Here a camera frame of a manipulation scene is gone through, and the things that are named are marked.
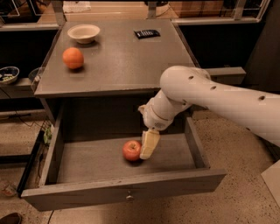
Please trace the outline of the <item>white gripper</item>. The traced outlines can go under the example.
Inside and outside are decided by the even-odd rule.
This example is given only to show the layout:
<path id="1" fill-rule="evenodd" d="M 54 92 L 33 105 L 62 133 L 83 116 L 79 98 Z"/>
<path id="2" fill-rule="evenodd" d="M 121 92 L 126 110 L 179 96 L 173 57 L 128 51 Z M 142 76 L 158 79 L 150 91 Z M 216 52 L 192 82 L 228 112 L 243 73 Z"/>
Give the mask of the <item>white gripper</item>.
<path id="1" fill-rule="evenodd" d="M 166 130 L 172 124 L 176 115 L 174 104 L 159 99 L 150 99 L 147 104 L 138 107 L 138 111 L 143 115 L 143 122 L 148 128 L 142 134 L 142 148 L 140 158 L 145 160 L 151 157 L 156 149 L 160 134 L 159 131 Z"/>

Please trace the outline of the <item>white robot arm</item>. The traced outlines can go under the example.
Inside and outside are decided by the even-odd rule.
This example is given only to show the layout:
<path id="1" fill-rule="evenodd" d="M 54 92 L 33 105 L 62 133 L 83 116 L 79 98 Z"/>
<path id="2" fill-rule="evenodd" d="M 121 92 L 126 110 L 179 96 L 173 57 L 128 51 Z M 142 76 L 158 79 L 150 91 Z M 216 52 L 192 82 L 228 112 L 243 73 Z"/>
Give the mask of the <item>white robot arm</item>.
<path id="1" fill-rule="evenodd" d="M 156 96 L 138 108 L 148 128 L 142 136 L 141 159 L 151 157 L 159 132 L 192 105 L 209 109 L 280 146 L 279 94 L 220 84 L 201 68 L 171 66 L 162 73 Z"/>

